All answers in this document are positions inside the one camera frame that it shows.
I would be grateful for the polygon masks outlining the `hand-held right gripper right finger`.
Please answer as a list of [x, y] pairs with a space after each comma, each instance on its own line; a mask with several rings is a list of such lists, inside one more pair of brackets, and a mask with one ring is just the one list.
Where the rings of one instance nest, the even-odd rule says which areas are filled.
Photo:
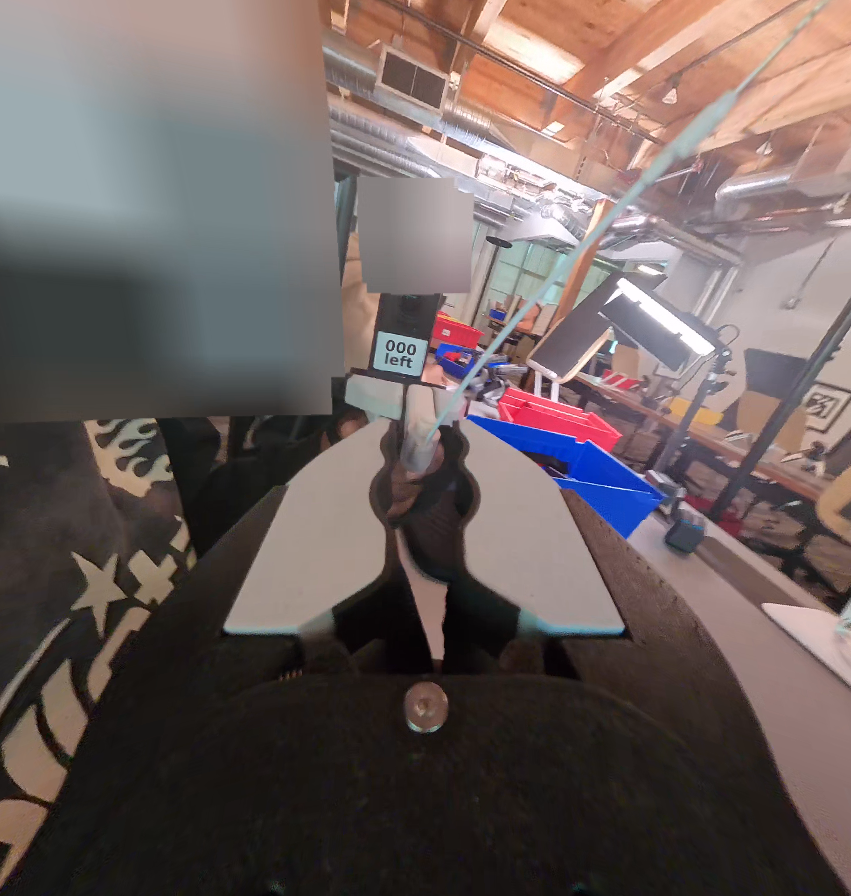
[[539, 465], [463, 420], [474, 488], [462, 535], [465, 570], [519, 611], [521, 632], [623, 635], [624, 621], [563, 497]]

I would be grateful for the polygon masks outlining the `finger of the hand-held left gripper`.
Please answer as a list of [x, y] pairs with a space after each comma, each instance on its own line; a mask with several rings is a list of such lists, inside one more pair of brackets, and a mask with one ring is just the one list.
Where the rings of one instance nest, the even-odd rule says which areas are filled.
[[405, 393], [404, 384], [374, 376], [350, 376], [345, 384], [345, 402], [371, 420], [401, 420]]
[[405, 397], [405, 425], [426, 422], [451, 425], [462, 417], [462, 395], [437, 385], [409, 385]]

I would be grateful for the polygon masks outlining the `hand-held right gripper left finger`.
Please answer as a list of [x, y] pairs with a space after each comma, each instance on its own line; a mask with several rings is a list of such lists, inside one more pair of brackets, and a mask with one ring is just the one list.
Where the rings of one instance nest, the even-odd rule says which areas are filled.
[[374, 487], [391, 420], [376, 420], [319, 454], [286, 485], [223, 631], [319, 635], [386, 584], [398, 566]]

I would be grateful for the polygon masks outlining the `thin white rod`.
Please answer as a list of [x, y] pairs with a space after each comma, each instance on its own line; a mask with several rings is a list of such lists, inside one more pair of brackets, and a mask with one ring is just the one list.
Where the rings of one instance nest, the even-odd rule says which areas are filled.
[[[719, 129], [722, 122], [728, 114], [735, 108], [737, 102], [742, 98], [745, 92], [751, 88], [753, 83], [761, 76], [761, 74], [774, 62], [774, 60], [783, 53], [786, 48], [798, 38], [799, 34], [809, 26], [812, 20], [822, 11], [828, 1], [815, 2], [814, 5], [805, 13], [798, 24], [790, 31], [788, 36], [782, 39], [776, 47], [770, 51], [767, 56], [747, 74], [742, 82], [737, 84], [732, 90], [724, 92], [718, 99], [706, 106], [702, 111], [697, 113], [688, 125], [678, 134], [678, 136], [666, 143], [663, 148], [658, 151], [655, 160], [644, 172], [638, 177], [632, 186], [621, 196], [621, 199], [615, 201], [614, 218], [611, 221], [612, 226], [616, 217], [633, 205], [642, 194], [655, 184], [655, 182], [665, 174], [674, 163], [688, 158], [693, 155], [700, 143], [707, 137], [711, 136]], [[469, 370], [455, 390], [462, 395], [462, 401], [466, 397], [466, 389], [478, 373], [487, 365], [487, 362], [506, 338], [513, 332], [516, 325], [521, 321], [524, 314], [533, 308], [536, 304], [543, 301], [548, 289], [553, 285], [556, 278], [565, 268], [566, 263], [572, 263], [572, 255], [554, 263], [551, 273], [546, 277], [543, 285], [539, 289], [537, 295], [529, 299], [525, 305], [504, 325], [503, 329], [494, 337], [489, 344], [486, 353], [479, 358], [474, 366]], [[426, 422], [417, 422], [409, 427], [404, 435], [401, 446], [401, 454], [404, 464], [416, 472], [420, 472], [429, 467], [432, 456], [439, 443], [439, 422], [436, 421], [431, 425], [429, 430], [425, 429]]]

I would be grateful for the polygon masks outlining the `blue plastic storage bin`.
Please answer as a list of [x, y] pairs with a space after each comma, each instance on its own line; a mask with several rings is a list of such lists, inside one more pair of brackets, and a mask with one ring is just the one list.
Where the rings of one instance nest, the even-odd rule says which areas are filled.
[[593, 442], [503, 420], [477, 416], [467, 420], [532, 457], [561, 489], [577, 494], [624, 539], [665, 499], [642, 476]]
[[483, 351], [479, 348], [472, 349], [449, 343], [441, 343], [434, 353], [435, 360], [444, 374], [455, 380], [462, 380], [482, 355]]

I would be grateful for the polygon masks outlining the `red plastic storage bin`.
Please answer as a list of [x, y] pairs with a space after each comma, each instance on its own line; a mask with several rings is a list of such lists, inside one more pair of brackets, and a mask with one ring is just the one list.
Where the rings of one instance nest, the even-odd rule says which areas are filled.
[[434, 321], [430, 345], [434, 349], [437, 349], [442, 344], [450, 344], [474, 350], [477, 348], [482, 336], [481, 330], [439, 313]]
[[621, 439], [621, 433], [595, 413], [517, 388], [504, 392], [497, 403], [497, 411], [504, 422], [564, 434], [578, 442], [592, 442], [607, 452], [611, 452]]

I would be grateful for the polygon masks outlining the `black disc floor stand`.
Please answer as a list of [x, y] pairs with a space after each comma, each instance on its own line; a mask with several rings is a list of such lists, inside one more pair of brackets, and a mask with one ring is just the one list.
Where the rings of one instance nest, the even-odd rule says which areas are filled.
[[484, 304], [487, 316], [505, 310], [509, 296], [509, 264], [505, 261], [511, 250], [511, 242], [497, 236], [488, 236], [492, 247], [485, 283]]
[[851, 330], [851, 297], [826, 331], [810, 358], [805, 362], [798, 379], [789, 388], [786, 397], [774, 409], [736, 472], [730, 475], [727, 485], [718, 494], [708, 512], [708, 519], [711, 522], [718, 523], [722, 519], [733, 499], [748, 483], [767, 449], [773, 444], [777, 434], [793, 412], [802, 404], [823, 367], [839, 351], [849, 330]]

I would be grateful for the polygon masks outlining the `black panel with pale edge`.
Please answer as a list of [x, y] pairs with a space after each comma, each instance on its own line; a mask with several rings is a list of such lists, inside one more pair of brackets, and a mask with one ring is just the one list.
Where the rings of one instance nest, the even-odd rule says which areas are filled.
[[612, 297], [616, 279], [607, 277], [546, 333], [526, 359], [528, 369], [558, 385], [577, 375], [609, 338], [612, 323], [601, 311]]

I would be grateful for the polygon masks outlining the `black light stand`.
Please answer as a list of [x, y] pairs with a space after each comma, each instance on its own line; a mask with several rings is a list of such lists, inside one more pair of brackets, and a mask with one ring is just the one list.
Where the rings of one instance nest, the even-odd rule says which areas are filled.
[[684, 450], [690, 441], [691, 427], [696, 421], [700, 409], [704, 406], [708, 397], [716, 391], [720, 391], [722, 388], [720, 381], [722, 377], [727, 375], [729, 369], [728, 365], [733, 357], [733, 352], [730, 346], [740, 335], [740, 332], [738, 327], [735, 327], [735, 325], [730, 323], [722, 324], [717, 328], [718, 348], [712, 357], [711, 366], [698, 387], [697, 392], [686, 409], [681, 421], [666, 442], [665, 449], [657, 459], [657, 464], [655, 466], [656, 470], [665, 473], [667, 476], [673, 476], [669, 472], [669, 469], [675, 462], [675, 457]]

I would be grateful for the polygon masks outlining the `studio light panel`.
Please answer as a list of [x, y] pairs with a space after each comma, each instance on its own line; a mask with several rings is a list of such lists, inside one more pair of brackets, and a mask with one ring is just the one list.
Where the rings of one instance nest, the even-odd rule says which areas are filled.
[[651, 276], [615, 273], [593, 290], [590, 299], [617, 334], [673, 373], [681, 373], [693, 361], [731, 355], [714, 329], [676, 308], [655, 286]]

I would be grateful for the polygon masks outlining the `white ceiling vent grille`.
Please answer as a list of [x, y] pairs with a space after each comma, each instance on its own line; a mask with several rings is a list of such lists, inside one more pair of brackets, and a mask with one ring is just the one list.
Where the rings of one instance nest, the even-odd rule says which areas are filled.
[[447, 98], [450, 76], [427, 65], [396, 47], [383, 44], [376, 68], [378, 91], [404, 98], [415, 106], [441, 114]]

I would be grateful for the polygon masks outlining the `wooden support post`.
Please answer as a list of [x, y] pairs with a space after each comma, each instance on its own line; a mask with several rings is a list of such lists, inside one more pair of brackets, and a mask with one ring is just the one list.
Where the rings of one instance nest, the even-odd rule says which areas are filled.
[[584, 239], [572, 253], [572, 266], [566, 279], [565, 287], [557, 304], [555, 322], [560, 322], [576, 307], [579, 293], [591, 268], [598, 243], [614, 218], [616, 202], [612, 198], [598, 202], [591, 214]]

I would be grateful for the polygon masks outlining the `silver ventilation duct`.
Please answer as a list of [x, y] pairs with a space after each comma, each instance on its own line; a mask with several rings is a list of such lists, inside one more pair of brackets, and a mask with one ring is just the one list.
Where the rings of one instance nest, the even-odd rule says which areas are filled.
[[760, 196], [790, 192], [810, 198], [831, 198], [851, 194], [851, 169], [809, 173], [800, 170], [798, 165], [793, 165], [734, 175], [718, 187], [715, 201], [740, 203]]

